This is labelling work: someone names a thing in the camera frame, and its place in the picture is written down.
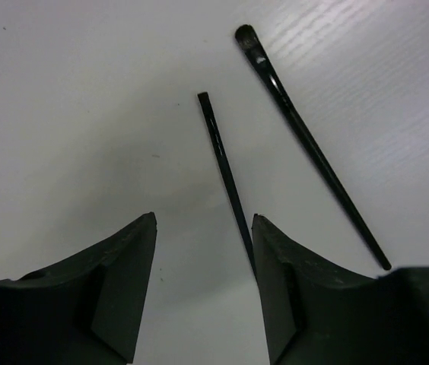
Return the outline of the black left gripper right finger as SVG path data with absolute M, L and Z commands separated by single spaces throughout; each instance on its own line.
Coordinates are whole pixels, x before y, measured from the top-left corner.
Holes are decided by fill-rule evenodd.
M 270 363 L 429 364 L 429 267 L 369 278 L 261 215 L 252 232 Z

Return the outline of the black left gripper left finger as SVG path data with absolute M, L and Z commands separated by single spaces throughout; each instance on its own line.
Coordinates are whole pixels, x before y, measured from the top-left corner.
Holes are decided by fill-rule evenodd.
M 134 360 L 157 236 L 153 213 L 60 262 L 0 280 L 0 364 Z

